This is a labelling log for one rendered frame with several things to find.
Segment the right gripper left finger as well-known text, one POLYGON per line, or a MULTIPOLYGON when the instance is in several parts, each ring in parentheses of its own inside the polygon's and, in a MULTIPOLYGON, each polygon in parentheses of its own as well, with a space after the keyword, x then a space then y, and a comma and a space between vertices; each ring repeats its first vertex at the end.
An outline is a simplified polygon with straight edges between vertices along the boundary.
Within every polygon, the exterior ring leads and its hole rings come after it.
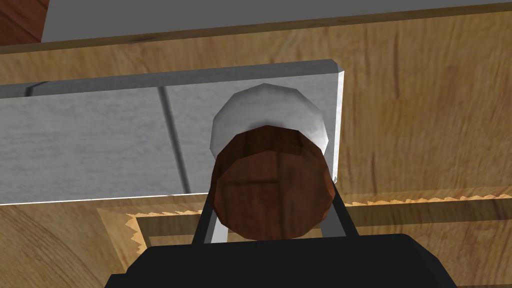
POLYGON ((212 206, 213 196, 207 195, 191 244, 227 243, 228 228, 218 219, 212 206))

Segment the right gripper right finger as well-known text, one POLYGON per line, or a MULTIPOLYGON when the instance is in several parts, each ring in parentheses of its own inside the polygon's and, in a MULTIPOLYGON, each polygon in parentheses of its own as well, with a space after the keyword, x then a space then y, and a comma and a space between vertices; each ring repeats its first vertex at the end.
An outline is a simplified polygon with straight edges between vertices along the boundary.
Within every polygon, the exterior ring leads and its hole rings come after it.
POLYGON ((359 236, 356 226, 334 182, 332 182, 332 187, 335 191, 334 199, 325 219, 319 224, 322 237, 359 236))

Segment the brown and white door knob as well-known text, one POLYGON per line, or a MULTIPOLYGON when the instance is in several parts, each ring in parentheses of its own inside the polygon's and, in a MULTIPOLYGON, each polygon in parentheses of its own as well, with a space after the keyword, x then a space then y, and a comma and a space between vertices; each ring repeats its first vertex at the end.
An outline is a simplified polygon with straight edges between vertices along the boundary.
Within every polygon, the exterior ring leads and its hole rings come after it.
POLYGON ((335 198, 321 111, 297 89, 234 93, 213 119, 209 202, 223 226, 254 241, 302 237, 335 198))

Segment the grey metal door plate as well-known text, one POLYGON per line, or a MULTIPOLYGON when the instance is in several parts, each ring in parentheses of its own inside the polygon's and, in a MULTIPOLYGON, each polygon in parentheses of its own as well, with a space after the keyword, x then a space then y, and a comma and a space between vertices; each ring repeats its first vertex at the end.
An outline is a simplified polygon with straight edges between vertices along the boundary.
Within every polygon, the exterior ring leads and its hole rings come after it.
POLYGON ((264 83, 321 110, 336 175, 343 81, 323 59, 0 85, 0 205, 206 193, 215 115, 264 83))

